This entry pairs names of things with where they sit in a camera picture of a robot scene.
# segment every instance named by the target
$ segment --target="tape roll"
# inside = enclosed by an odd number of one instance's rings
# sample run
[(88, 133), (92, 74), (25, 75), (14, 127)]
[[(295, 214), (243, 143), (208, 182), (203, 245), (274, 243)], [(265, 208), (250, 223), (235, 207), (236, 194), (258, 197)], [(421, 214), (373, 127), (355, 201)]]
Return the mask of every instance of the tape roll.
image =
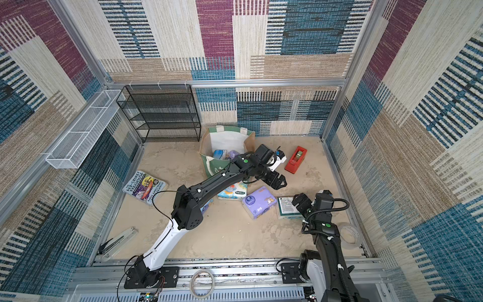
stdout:
[(345, 249), (354, 249), (361, 245), (361, 234), (357, 228), (347, 222), (337, 224), (341, 233), (341, 245)]

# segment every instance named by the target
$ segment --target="black mounting plate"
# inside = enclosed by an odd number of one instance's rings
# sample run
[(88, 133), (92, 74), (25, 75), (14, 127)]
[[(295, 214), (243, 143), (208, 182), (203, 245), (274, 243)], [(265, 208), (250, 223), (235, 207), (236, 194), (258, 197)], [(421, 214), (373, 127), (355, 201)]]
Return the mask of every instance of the black mounting plate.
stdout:
[[(146, 278), (156, 278), (159, 280), (161, 276), (164, 276), (164, 288), (175, 288), (176, 283), (178, 283), (178, 272), (179, 267), (177, 266), (168, 266), (168, 267), (161, 267), (159, 270), (155, 270), (149, 272), (149, 276)], [(156, 289), (158, 287), (158, 283), (156, 283), (152, 288)], [(124, 289), (138, 289), (138, 288), (146, 288), (141, 282), (139, 282), (138, 275), (134, 271), (134, 269), (128, 270), (128, 276), (126, 281), (124, 282)]]
[(281, 263), (280, 270), (282, 271), (282, 281), (284, 284), (304, 283), (300, 278), (298, 262)]

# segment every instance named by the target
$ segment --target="white wire basket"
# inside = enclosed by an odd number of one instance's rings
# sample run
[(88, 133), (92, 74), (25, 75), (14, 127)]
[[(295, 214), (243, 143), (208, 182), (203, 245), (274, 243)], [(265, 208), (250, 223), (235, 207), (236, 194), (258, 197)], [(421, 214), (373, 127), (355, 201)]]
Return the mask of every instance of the white wire basket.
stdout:
[(105, 90), (84, 111), (45, 159), (55, 169), (78, 169), (124, 101), (120, 90)]

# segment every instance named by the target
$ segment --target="carpet wall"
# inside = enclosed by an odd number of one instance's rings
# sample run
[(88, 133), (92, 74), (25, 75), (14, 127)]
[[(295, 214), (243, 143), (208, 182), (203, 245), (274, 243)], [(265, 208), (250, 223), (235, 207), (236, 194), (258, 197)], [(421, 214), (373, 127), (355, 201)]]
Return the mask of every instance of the carpet wall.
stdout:
[(138, 144), (116, 113), (77, 170), (53, 169), (0, 229), (2, 301), (59, 301), (85, 266)]
[(319, 136), (339, 87), (196, 88), (193, 91), (204, 126), (245, 127), (257, 136)]
[(483, 297), (483, 2), (390, 0), (327, 139), (401, 301)]
[(371, 0), (66, 0), (114, 81), (344, 77)]
[(0, 0), (0, 196), (99, 88), (46, 0)]

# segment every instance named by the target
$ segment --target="red tape dispenser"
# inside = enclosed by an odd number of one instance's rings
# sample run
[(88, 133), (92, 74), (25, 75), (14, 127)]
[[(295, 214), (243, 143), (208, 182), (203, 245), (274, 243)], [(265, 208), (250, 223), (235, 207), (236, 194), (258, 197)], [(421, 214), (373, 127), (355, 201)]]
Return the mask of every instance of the red tape dispenser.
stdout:
[(303, 162), (306, 154), (307, 149), (298, 146), (297, 149), (295, 149), (292, 157), (288, 161), (287, 165), (285, 166), (285, 170), (289, 171), (292, 174), (295, 174), (297, 169), (300, 167), (300, 164)]

